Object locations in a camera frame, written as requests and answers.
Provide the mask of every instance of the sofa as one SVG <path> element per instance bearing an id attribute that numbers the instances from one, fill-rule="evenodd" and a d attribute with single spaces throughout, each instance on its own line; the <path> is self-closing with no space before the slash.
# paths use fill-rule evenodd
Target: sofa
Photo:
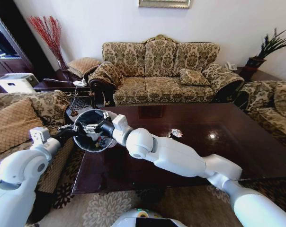
<path id="1" fill-rule="evenodd" d="M 234 103 L 286 147 L 286 81 L 247 83 Z"/>
<path id="2" fill-rule="evenodd" d="M 89 86 L 103 93 L 107 105 L 224 102 L 244 80 L 214 63 L 219 50 L 214 43 L 178 43 L 163 35 L 143 43 L 104 43 L 105 63 L 88 75 Z M 201 72 L 209 85 L 182 84 L 182 69 Z"/>
<path id="3" fill-rule="evenodd" d="M 42 93 L 3 93 L 0 94 L 0 110 L 11 106 L 21 99 L 29 98 L 32 107 L 41 119 L 44 127 L 47 127 L 51 135 L 57 133 L 59 126 L 65 125 L 65 110 L 70 102 L 62 91 L 42 92 Z M 0 154 L 0 161 L 10 154 L 29 149 L 32 140 L 27 140 L 17 146 L 11 147 Z M 55 198 L 54 191 L 59 181 L 65 162 L 73 149 L 72 138 L 68 139 L 65 145 L 59 149 L 57 155 L 52 160 L 46 171 L 41 176 L 36 187 L 36 201 L 30 216 L 31 222 L 37 222 L 48 213 Z"/>

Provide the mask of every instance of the sofa armrest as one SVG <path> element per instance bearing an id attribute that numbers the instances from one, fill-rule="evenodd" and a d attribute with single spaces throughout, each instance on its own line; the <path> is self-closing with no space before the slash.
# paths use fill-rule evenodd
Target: sofa armrest
<path id="1" fill-rule="evenodd" d="M 111 84 L 114 88 L 120 87 L 125 80 L 119 69 L 108 61 L 100 64 L 93 73 L 88 75 L 88 84 L 94 79 L 99 79 Z"/>
<path id="2" fill-rule="evenodd" d="M 87 81 L 97 99 L 104 101 L 104 106 L 114 106 L 113 94 L 124 83 L 124 77 L 112 63 L 102 63 L 93 73 L 88 75 Z"/>
<path id="3" fill-rule="evenodd" d="M 44 126 L 65 124 L 65 110 L 70 101 L 66 94 L 59 90 L 39 93 L 0 93 L 0 110 L 24 97 L 30 98 Z"/>
<path id="4" fill-rule="evenodd" d="M 89 87 L 94 93 L 95 101 L 97 100 L 104 103 L 104 106 L 115 106 L 113 99 L 113 95 L 116 90 L 115 86 L 101 79 L 91 79 Z"/>
<path id="5" fill-rule="evenodd" d="M 215 98 L 226 100 L 244 83 L 239 75 L 221 67 L 217 63 L 209 64 L 203 71 L 203 75 L 210 82 L 210 87 L 215 93 Z"/>
<path id="6" fill-rule="evenodd" d="M 275 92 L 276 81 L 253 81 L 245 84 L 239 91 L 234 104 L 250 112 L 269 107 Z"/>

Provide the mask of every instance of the plant pot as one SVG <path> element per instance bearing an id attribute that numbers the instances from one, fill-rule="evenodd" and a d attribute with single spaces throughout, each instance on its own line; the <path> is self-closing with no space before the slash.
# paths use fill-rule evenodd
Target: plant pot
<path id="1" fill-rule="evenodd" d="M 252 75 L 258 70 L 258 68 L 265 62 L 265 59 L 259 59 L 256 57 L 249 58 L 245 67 L 241 70 L 239 75 L 245 79 L 245 81 L 250 81 Z"/>
<path id="2" fill-rule="evenodd" d="M 61 70 L 61 71 L 67 71 L 68 67 L 67 67 L 67 65 L 66 65 L 66 63 L 65 63 L 65 61 L 64 61 L 64 59 L 63 59 L 63 57 L 62 57 L 61 50 L 58 51 L 55 56 L 56 56 L 56 58 L 57 58 L 57 61 L 58 61 L 58 65 L 59 65 L 60 70 Z"/>

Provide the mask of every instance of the picture frame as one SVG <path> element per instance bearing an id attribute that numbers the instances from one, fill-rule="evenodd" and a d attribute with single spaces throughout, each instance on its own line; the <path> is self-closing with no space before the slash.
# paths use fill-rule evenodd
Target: picture frame
<path id="1" fill-rule="evenodd" d="M 188 9 L 191 0 L 138 0 L 138 7 Z"/>

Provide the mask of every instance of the carpet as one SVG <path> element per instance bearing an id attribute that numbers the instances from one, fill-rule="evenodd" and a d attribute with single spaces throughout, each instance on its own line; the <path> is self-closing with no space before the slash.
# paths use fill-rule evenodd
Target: carpet
<path id="1" fill-rule="evenodd" d="M 211 185 L 168 188 L 159 195 L 159 201 L 144 199 L 155 197 L 153 191 L 71 195 L 83 154 L 84 151 L 75 148 L 58 184 L 53 208 L 32 227 L 109 227 L 132 208 L 154 210 L 188 227 L 242 226 L 230 207 L 229 197 Z M 241 184 L 263 193 L 286 211 L 286 179 Z"/>
<path id="2" fill-rule="evenodd" d="M 75 98 L 71 100 L 71 105 L 66 110 L 66 113 L 68 117 L 74 122 L 81 113 L 91 109 L 93 108 L 90 98 Z"/>

